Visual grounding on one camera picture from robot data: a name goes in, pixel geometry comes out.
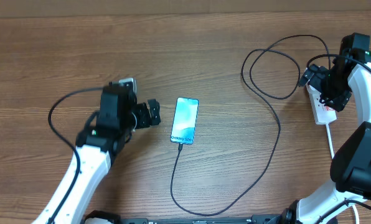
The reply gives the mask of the blue Galaxy smartphone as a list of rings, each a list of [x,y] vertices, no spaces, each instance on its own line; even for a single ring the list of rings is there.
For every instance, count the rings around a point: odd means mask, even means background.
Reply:
[[[171,142],[192,145],[199,109],[199,100],[178,98],[172,123]]]

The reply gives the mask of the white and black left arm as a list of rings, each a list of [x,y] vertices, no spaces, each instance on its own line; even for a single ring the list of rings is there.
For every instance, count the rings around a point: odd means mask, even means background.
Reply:
[[[35,223],[121,223],[119,215],[85,211],[103,178],[137,129],[161,122],[155,99],[137,102],[137,86],[132,78],[97,89],[100,108],[86,120],[72,144],[55,127],[53,133],[73,151],[69,167],[52,198]]]

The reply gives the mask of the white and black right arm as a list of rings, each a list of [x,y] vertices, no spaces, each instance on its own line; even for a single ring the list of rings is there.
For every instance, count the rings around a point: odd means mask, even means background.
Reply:
[[[355,99],[359,126],[335,153],[330,180],[310,196],[293,202],[278,223],[334,223],[353,205],[371,210],[371,51],[370,37],[353,33],[341,40],[332,68],[309,61],[299,79],[319,92],[319,101],[337,112]]]

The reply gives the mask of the white power extension strip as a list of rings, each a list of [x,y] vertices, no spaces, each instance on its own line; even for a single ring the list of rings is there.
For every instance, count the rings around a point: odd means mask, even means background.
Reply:
[[[312,106],[314,121],[318,125],[329,124],[337,119],[336,111],[321,103],[320,93],[311,85],[306,87]]]

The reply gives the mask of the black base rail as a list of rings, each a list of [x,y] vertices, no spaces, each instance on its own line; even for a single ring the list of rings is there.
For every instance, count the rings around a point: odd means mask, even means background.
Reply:
[[[121,218],[114,213],[94,210],[89,213],[81,224],[268,224],[281,223],[281,215],[252,215],[251,217],[225,217],[225,218]]]

